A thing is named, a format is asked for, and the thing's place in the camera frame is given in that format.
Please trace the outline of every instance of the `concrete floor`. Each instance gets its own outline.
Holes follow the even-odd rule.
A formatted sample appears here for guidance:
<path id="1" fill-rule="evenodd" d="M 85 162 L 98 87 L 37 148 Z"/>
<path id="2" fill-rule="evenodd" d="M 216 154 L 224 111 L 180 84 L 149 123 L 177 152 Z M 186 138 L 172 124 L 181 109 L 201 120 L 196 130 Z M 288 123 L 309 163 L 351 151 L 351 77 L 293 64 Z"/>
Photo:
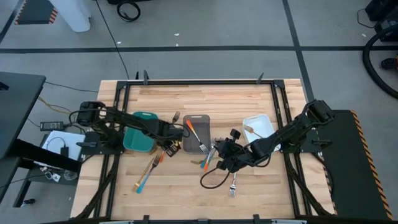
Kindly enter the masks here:
<path id="1" fill-rule="evenodd" d="M 2 2 L 0 30 L 18 1 Z M 121 42 L 119 47 L 294 46 L 284 3 L 290 6 L 302 46 L 362 46 L 375 34 L 356 22 L 356 11 L 364 8 L 369 0 L 153 0 L 139 3 L 142 16 L 133 23 L 120 20 L 116 8 L 105 0 L 98 1 L 116 41 Z M 12 24 L 3 40 L 0 39 L 0 53 L 4 49 L 28 52 L 56 49 L 58 53 L 3 52 L 0 70 L 45 75 L 49 82 L 91 90 L 97 90 L 101 80 L 125 79 L 117 53 L 68 53 L 77 48 L 114 47 L 95 2 L 84 2 L 93 16 L 91 29 L 85 33 L 72 32 L 61 16 L 52 25 Z M 370 24 L 365 14 L 361 14 L 361 20 Z M 303 79 L 304 75 L 306 80 L 306 74 L 300 71 L 303 63 L 292 50 L 123 52 L 121 55 L 130 77 L 146 69 L 151 79 L 257 78 L 264 72 L 264 78 Z M 377 51 L 371 53 L 371 58 L 376 65 L 395 55 L 395 52 Z M 398 101 L 371 81 L 361 62 L 361 52 L 311 51 L 303 52 L 303 59 L 315 98 L 325 100 L 333 109 L 357 111 L 390 208 L 397 218 Z M 396 72 L 379 72 L 391 86 L 398 87 Z M 95 100 L 96 94 L 46 84 L 41 97 L 51 104 L 77 110 L 82 101 Z M 36 123 L 67 120 L 41 102 L 36 103 L 29 118 Z M 19 137 L 39 144 L 44 134 L 26 122 Z M 15 179 L 23 178 L 25 173 L 18 170 Z M 27 198 L 36 198 L 37 203 L 12 208 L 20 185 L 21 182 L 9 188 L 0 204 L 2 223 L 42 223 L 69 217 L 74 187 L 33 183 Z"/>

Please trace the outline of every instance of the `teal container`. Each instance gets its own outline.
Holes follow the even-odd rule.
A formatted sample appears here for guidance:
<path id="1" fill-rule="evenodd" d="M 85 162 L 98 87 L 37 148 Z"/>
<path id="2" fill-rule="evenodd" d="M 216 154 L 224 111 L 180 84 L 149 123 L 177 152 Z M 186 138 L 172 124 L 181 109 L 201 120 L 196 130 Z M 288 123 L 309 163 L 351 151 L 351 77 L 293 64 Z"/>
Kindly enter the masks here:
<path id="1" fill-rule="evenodd" d="M 142 119 L 157 119 L 157 115 L 150 112 L 137 111 L 132 115 Z M 142 131 L 127 128 L 126 133 L 124 134 L 123 146 L 132 151 L 151 152 L 155 146 L 155 141 L 144 135 Z"/>

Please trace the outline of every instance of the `black floor stripe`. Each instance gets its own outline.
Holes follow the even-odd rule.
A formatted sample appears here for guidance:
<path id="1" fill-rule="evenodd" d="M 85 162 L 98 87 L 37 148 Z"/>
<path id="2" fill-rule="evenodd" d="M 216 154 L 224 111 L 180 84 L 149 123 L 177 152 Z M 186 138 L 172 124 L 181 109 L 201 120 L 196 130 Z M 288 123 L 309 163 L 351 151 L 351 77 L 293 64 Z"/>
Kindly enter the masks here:
<path id="1" fill-rule="evenodd" d="M 21 7 L 23 2 L 24 2 L 24 0 L 18 0 L 17 5 L 15 6 L 14 10 L 12 11 L 10 17 L 8 18 L 8 20 L 6 22 L 6 25 L 4 25 L 4 27 L 2 28 L 2 31 L 0 33 L 0 44 L 1 44 L 2 40 L 4 39 L 4 37 L 6 36 L 8 29 L 10 28 L 12 22 L 14 21 L 14 18 L 18 15 L 19 8 Z"/>
<path id="2" fill-rule="evenodd" d="M 188 46 L 188 47 L 120 47 L 120 52 L 196 52 L 196 51 L 362 51 L 363 46 Z M 398 46 L 374 46 L 372 50 L 398 50 Z M 62 54 L 117 52 L 112 47 L 51 48 L 51 49 L 0 49 L 0 54 Z"/>
<path id="3" fill-rule="evenodd" d="M 312 91 L 312 87 L 311 87 L 310 77 L 308 76 L 307 68 L 305 66 L 303 52 L 301 51 L 301 48 L 300 48 L 300 42 L 299 42 L 299 38 L 297 37 L 296 28 L 294 26 L 292 12 L 290 11 L 290 6 L 289 6 L 289 3 L 287 2 L 287 0 L 283 0 L 282 2 L 284 5 L 290 33 L 292 34 L 293 45 L 294 45 L 294 47 L 296 47 L 295 51 L 296 51 L 297 61 L 298 61 L 298 65 L 300 67 L 301 76 L 303 78 L 303 84 L 304 84 L 305 92 L 307 94 L 307 100 L 312 101 L 314 99 L 314 96 L 313 96 L 313 91 Z"/>

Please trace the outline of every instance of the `wooden table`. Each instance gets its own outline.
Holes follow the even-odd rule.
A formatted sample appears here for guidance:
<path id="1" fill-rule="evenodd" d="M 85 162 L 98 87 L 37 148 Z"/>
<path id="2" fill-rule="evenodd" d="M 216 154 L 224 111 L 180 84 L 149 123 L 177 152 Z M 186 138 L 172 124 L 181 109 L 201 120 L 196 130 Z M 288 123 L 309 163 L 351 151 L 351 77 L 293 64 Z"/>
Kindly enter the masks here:
<path id="1" fill-rule="evenodd" d="M 306 103 L 303 88 L 299 79 L 284 81 L 294 117 Z M 113 105 L 116 82 L 101 82 L 98 101 Z M 228 137 L 232 128 L 242 131 L 242 120 L 257 114 L 267 114 L 277 129 L 269 85 L 149 85 L 130 89 L 128 113 L 150 111 L 160 119 L 171 121 L 177 110 L 181 112 L 178 123 L 186 114 L 208 114 L 212 137 Z M 243 136 L 238 143 L 246 144 Z M 253 214 L 259 214 L 261 218 L 294 217 L 283 155 L 279 152 L 273 154 L 266 168 L 246 167 L 238 172 L 235 198 L 228 197 L 232 175 L 218 189 L 202 188 L 199 180 L 204 171 L 190 160 L 200 160 L 203 156 L 193 156 L 184 151 L 172 158 L 166 157 L 153 171 L 143 193 L 136 194 L 132 191 L 133 185 L 152 158 L 148 154 L 131 151 L 121 156 L 112 220 L 142 220 L 144 215 L 150 215 L 151 220 L 250 219 Z M 301 158 L 308 188 L 324 208 L 333 213 L 322 165 L 309 154 L 302 154 Z M 96 192 L 102 161 L 103 156 L 94 156 L 83 164 L 71 217 L 78 215 Z M 226 171 L 217 170 L 205 178 L 205 184 L 218 184 L 225 175 Z M 304 214 L 302 196 L 299 188 L 296 189 L 300 211 Z M 107 194 L 103 197 L 102 215 Z"/>

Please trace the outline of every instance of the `white tray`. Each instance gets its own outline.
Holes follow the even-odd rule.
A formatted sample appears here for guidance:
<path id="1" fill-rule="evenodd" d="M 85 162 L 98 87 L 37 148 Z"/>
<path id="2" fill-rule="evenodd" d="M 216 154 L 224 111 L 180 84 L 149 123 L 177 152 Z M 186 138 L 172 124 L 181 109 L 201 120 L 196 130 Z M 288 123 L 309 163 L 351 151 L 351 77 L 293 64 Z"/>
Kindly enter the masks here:
<path id="1" fill-rule="evenodd" d="M 243 119 L 242 130 L 243 130 L 244 139 L 248 144 L 256 139 L 259 139 L 260 137 L 254 133 L 246 131 L 244 129 L 244 125 L 252 127 L 254 132 L 263 138 L 266 138 L 275 132 L 274 127 L 272 127 L 271 121 L 269 120 L 268 116 L 265 114 L 260 114 L 257 116 L 253 116 L 251 118 L 245 118 Z M 280 149 L 280 144 L 275 147 L 274 152 L 278 151 L 279 149 Z"/>

